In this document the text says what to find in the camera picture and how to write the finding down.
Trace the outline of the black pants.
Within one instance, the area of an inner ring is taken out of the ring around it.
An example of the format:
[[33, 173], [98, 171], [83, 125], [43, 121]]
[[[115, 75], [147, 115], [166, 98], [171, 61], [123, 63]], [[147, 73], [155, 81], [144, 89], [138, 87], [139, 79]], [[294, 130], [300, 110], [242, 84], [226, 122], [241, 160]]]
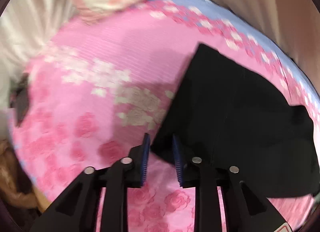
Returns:
[[239, 168], [268, 198], [319, 190], [313, 121], [263, 76], [200, 44], [151, 150], [173, 163], [173, 142], [189, 157]]

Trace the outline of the pink floral bedsheet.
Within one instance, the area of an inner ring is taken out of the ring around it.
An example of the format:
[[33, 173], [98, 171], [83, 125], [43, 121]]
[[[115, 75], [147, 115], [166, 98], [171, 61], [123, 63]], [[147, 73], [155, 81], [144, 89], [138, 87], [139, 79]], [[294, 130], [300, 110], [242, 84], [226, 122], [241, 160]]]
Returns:
[[[319, 98], [289, 56], [209, 0], [146, 0], [96, 25], [72, 19], [27, 66], [28, 83], [15, 97], [23, 118], [11, 133], [36, 187], [53, 202], [85, 168], [112, 166], [148, 133], [146, 180], [127, 190], [127, 231], [194, 231], [195, 189], [180, 187], [175, 161], [151, 146], [200, 44], [304, 106], [319, 163]], [[291, 231], [314, 231], [318, 193], [261, 194]]]

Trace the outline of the beige curtain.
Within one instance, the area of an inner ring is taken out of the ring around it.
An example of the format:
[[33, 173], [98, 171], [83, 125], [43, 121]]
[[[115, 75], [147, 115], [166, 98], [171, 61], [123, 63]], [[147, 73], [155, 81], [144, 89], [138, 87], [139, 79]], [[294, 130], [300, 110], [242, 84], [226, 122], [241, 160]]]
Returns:
[[268, 36], [306, 73], [319, 71], [319, 11], [312, 0], [212, 0]]

